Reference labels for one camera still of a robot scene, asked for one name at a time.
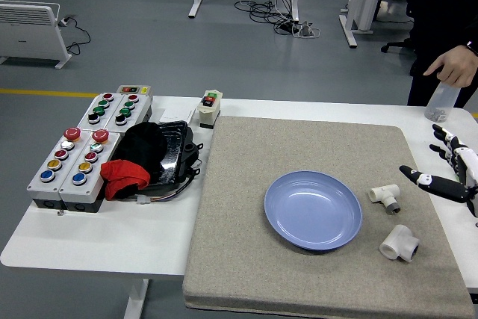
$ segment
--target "gray floor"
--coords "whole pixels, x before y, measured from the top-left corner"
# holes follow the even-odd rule
[[[357,36],[358,48],[349,49],[338,21],[347,0],[299,0],[301,21],[321,30],[316,40],[275,34],[272,25],[236,10],[237,0],[204,0],[195,19],[187,17],[193,0],[20,1],[59,3],[60,17],[74,15],[92,42],[62,70],[8,60],[0,66],[0,89],[101,93],[135,83],[165,96],[199,97],[215,88],[228,98],[404,105],[411,83],[413,53],[383,54],[380,47],[405,38],[412,25],[375,22],[374,34]],[[384,4],[379,19],[408,20],[404,0]],[[62,35],[67,45],[85,40],[72,26]],[[91,99],[0,94],[0,101],[3,248],[30,203],[25,186]],[[478,99],[466,108],[478,112]],[[0,318],[121,318],[127,300],[121,281],[107,277],[1,266],[0,281]],[[143,310],[146,319],[249,317],[257,316],[187,310],[180,280],[153,281]]]

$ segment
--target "white pipe fitting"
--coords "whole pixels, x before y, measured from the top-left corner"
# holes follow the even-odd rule
[[[401,257],[409,263],[417,252],[419,244],[420,240],[413,236],[408,227],[397,224],[383,243],[380,244],[379,249],[388,259],[393,260]]]
[[[397,214],[400,212],[400,205],[397,203],[397,197],[399,195],[400,189],[397,185],[375,187],[368,191],[370,201],[383,203],[388,214]]]

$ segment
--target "plastic bottle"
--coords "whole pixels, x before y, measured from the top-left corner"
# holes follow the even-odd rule
[[[425,117],[434,123],[446,121],[460,90],[459,87],[451,87],[441,82],[425,108]]]

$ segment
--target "yellow floor line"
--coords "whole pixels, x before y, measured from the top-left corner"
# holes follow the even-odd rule
[[[69,91],[20,90],[20,89],[0,89],[0,93],[11,93],[15,95],[62,96],[62,97],[97,97],[98,96],[98,93],[73,93]]]

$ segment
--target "control box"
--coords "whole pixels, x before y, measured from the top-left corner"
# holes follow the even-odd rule
[[[90,138],[77,157],[66,181],[60,187],[60,196],[70,211],[97,212],[105,197],[100,175],[101,165],[113,155],[121,134],[109,132],[106,140]]]
[[[101,164],[109,161],[128,128],[149,120],[151,104],[150,86],[121,85],[117,93],[100,93],[27,186],[36,205],[97,212],[103,199]]]
[[[68,128],[27,186],[27,192],[40,208],[66,209],[60,186],[91,138],[91,131]]]
[[[125,133],[151,117],[152,96],[143,94],[100,93],[78,124],[79,128]]]
[[[124,95],[124,100],[121,101],[117,110],[105,126],[109,132],[124,134],[128,128],[138,123],[148,121],[152,115],[151,96]]]
[[[214,128],[216,120],[221,112],[221,99],[223,93],[217,90],[206,90],[201,102],[197,106],[199,112],[199,126]]]

